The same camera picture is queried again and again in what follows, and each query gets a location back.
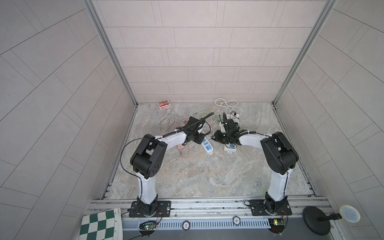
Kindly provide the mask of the colourful white power strip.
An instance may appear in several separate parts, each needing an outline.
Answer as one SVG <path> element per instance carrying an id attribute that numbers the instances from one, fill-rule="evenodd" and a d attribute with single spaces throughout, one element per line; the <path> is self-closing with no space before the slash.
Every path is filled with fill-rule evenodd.
<path id="1" fill-rule="evenodd" d="M 237 145 L 235 145 L 235 144 L 225 144 L 224 145 L 224 151 L 226 151 L 229 154 L 235 153 L 237 151 Z"/>

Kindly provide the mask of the white charger with black cable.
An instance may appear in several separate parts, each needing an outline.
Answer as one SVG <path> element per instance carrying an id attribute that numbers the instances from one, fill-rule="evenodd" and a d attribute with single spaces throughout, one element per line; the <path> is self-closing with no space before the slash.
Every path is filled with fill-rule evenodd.
<path id="1" fill-rule="evenodd" d="M 232 112 L 230 113 L 230 115 L 231 115 L 232 117 L 234 117 L 234 118 L 239 118 L 239 117 L 240 117 L 240 115 L 238 115 L 235 111 L 232 111 Z"/>

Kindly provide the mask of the blue white power strip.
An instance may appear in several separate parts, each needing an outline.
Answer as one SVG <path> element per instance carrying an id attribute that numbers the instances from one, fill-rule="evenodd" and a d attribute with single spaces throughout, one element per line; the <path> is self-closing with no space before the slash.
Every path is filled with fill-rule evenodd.
<path id="1" fill-rule="evenodd" d="M 209 155 L 213 154 L 214 148 L 207 138 L 204 138 L 201 145 Z"/>

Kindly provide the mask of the pink charger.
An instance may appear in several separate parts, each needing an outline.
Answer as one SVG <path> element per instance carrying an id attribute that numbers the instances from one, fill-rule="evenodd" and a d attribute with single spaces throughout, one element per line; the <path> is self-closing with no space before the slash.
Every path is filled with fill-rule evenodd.
<path id="1" fill-rule="evenodd" d="M 183 145 L 177 145 L 177 147 L 178 147 L 179 152 L 182 152 L 182 150 L 184 149 Z"/>

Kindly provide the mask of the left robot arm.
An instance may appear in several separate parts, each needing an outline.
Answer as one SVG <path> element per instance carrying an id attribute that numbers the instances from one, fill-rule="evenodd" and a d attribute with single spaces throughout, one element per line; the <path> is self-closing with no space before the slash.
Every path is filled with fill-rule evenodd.
<path id="1" fill-rule="evenodd" d="M 155 175 L 160 170 L 166 151 L 178 145 L 186 145 L 190 141 L 200 145 L 206 137 L 201 129 L 206 119 L 213 114 L 209 113 L 199 120 L 190 117 L 184 127 L 176 128 L 162 136 L 147 134 L 141 138 L 130 160 L 133 171 L 139 178 L 140 192 L 137 197 L 136 211 L 145 216 L 152 216 L 155 213 L 158 201 Z"/>

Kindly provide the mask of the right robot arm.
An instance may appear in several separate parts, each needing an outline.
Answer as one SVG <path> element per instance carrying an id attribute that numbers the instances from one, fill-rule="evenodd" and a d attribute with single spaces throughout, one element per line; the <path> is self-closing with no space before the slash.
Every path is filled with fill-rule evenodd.
<path id="1" fill-rule="evenodd" d="M 272 170 L 271 181 L 265 201 L 256 207 L 269 215 L 279 215 L 288 205 L 286 188 L 289 177 L 299 160 L 299 155 L 282 132 L 262 135 L 255 131 L 240 130 L 239 124 L 223 114 L 221 120 L 224 131 L 216 131 L 213 140 L 224 145 L 251 146 L 264 151 L 267 163 Z"/>

